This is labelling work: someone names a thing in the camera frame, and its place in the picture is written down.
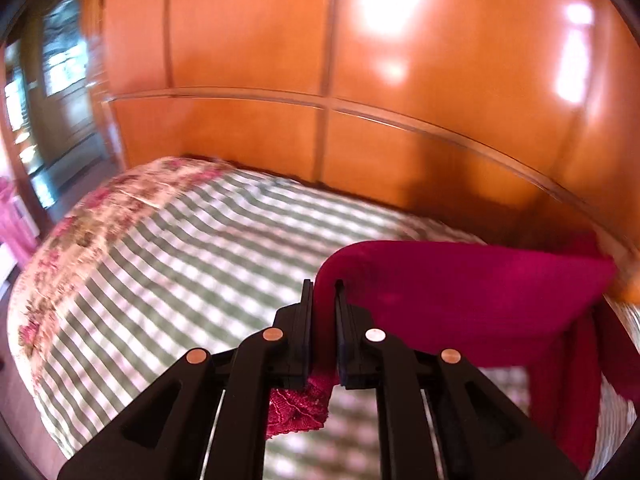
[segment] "bed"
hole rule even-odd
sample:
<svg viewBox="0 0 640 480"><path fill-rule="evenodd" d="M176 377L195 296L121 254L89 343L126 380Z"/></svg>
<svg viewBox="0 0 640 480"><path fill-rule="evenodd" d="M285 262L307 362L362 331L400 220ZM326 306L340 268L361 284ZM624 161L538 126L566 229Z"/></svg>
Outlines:
<svg viewBox="0 0 640 480"><path fill-rule="evenodd" d="M161 158L89 194L40 247L10 301L12 355L69 457L186 350L238 345L332 253L371 239L483 243L287 178ZM637 311L612 306L638 344ZM523 369L485 373L527 411ZM603 378L588 477L635 416ZM268 441L264 477L378 478L376 417L373 392L336 388L323 430Z"/></svg>

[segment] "floor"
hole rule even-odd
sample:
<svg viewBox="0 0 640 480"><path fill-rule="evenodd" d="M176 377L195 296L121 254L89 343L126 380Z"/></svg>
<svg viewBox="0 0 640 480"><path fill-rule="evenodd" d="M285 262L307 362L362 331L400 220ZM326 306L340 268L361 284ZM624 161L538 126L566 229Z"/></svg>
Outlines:
<svg viewBox="0 0 640 480"><path fill-rule="evenodd" d="M54 223L88 192L118 173L116 165L100 160L90 165L65 186L57 202L47 211ZM58 445L45 430L40 413L22 382L9 352L6 334L6 312L11 290L0 299L0 413L33 464L48 480L55 480L65 463Z"/></svg>

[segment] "silver rivet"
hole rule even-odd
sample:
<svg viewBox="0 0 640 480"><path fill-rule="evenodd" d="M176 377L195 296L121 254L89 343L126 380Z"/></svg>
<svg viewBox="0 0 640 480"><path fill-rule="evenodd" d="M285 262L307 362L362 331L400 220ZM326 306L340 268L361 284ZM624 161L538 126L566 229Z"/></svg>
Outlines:
<svg viewBox="0 0 640 480"><path fill-rule="evenodd" d="M190 365L199 365L207 358L207 353L202 348L194 348L189 350L187 354L187 362Z"/></svg>
<svg viewBox="0 0 640 480"><path fill-rule="evenodd" d="M274 326L262 332L262 337L265 341L279 341L282 336L284 336L284 332Z"/></svg>
<svg viewBox="0 0 640 480"><path fill-rule="evenodd" d="M446 350L443 350L440 353L440 357L442 357L442 360L444 362L449 363L450 365L459 363L460 359L462 359L462 355L460 355L460 352L453 348L447 348Z"/></svg>
<svg viewBox="0 0 640 480"><path fill-rule="evenodd" d="M380 330L379 328L369 328L369 330L364 333L364 337L373 343L379 343L385 340L386 334L384 330Z"/></svg>

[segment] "magenta fabric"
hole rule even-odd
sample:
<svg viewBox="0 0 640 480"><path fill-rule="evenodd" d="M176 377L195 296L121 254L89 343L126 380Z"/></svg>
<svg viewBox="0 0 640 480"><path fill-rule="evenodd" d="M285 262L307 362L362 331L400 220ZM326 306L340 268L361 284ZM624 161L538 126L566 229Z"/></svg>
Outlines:
<svg viewBox="0 0 640 480"><path fill-rule="evenodd" d="M0 242L6 243L23 269L36 251L37 241L24 223L14 203L14 186L0 177Z"/></svg>
<svg viewBox="0 0 640 480"><path fill-rule="evenodd" d="M563 254L442 242L363 242L335 253L315 282L313 367L302 392L274 390L268 436L321 428L335 369L334 285L412 348L457 348L479 367L526 366L530 416L586 472L601 372L640 401L640 356L602 301L616 267L592 234Z"/></svg>

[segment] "orange wooden wall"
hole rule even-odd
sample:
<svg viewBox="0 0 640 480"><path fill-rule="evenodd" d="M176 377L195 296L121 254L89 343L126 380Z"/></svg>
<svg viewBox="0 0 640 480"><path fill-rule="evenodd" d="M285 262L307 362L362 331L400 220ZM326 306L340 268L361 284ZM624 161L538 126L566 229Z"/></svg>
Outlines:
<svg viewBox="0 0 640 480"><path fill-rule="evenodd" d="M609 0L106 0L129 165L221 156L633 275L640 48Z"/></svg>

